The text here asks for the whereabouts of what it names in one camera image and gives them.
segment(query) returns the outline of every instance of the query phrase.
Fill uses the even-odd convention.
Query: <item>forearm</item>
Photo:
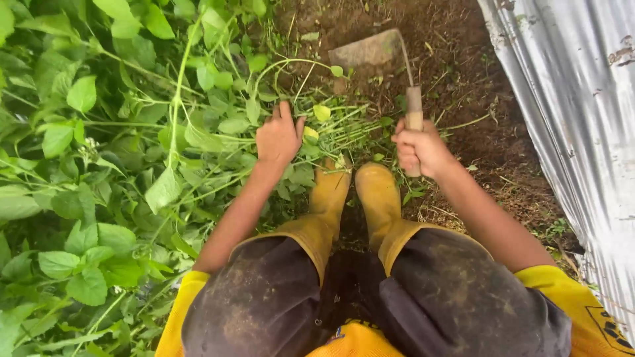
[[[441,191],[497,262],[513,273],[531,266],[556,265],[540,241],[503,210],[457,161],[437,178]]]
[[[211,274],[227,263],[234,247],[253,233],[260,212],[281,176],[281,170],[265,167],[260,161],[253,167],[238,197],[211,232],[193,270]]]

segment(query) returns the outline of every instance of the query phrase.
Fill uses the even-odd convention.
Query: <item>leafy bush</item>
[[[320,158],[342,159],[381,126],[305,82],[292,97],[278,88],[298,60],[272,64],[244,33],[270,11],[0,0],[3,355],[152,354],[174,283],[257,160],[273,101],[292,98],[309,120],[261,231],[292,218]]]

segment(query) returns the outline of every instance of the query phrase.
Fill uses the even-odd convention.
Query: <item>yellow shirt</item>
[[[516,277],[528,288],[540,290],[571,318],[571,357],[635,356],[635,350],[591,291],[562,270],[535,266],[519,271]],[[189,306],[208,278],[209,275],[197,271],[183,278],[156,357],[184,355],[181,326]],[[402,354],[390,345],[381,331],[351,321],[338,328],[325,345],[307,357],[339,356],[397,357]]]

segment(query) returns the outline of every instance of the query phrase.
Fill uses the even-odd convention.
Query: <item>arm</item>
[[[404,130],[401,120],[392,141],[397,143],[401,168],[420,165],[421,172],[437,182],[471,236],[494,260],[513,273],[556,265],[540,242],[498,206],[449,152],[431,121],[425,122],[423,132],[416,132]]]
[[[304,121],[305,118],[298,119],[294,127],[289,103],[281,102],[256,131],[258,162],[211,232],[193,270],[211,274],[220,269],[234,247],[253,233],[267,198],[302,144]]]

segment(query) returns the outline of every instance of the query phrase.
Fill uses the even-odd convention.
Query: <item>ground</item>
[[[287,34],[286,55],[327,63],[329,50],[398,28],[408,49],[415,85],[422,88],[424,116],[435,120],[443,135],[449,135],[451,152],[481,186],[566,267],[561,252],[580,247],[541,172],[476,0],[283,0],[275,18],[276,30]],[[398,118],[403,115],[400,100],[408,87],[403,64],[358,68],[350,80],[334,80],[328,69],[315,68],[307,83],[328,83],[333,93],[348,95],[351,102],[369,100],[369,120]],[[310,68],[311,64],[295,64],[292,76],[281,76],[280,82],[294,86]],[[372,160],[374,154],[383,155],[380,161],[396,172],[402,197],[415,191],[403,206],[404,218],[465,231],[434,182],[405,179],[398,172],[387,134],[377,133],[366,150],[353,153],[355,165]],[[365,218],[354,187],[337,248],[368,249]]]

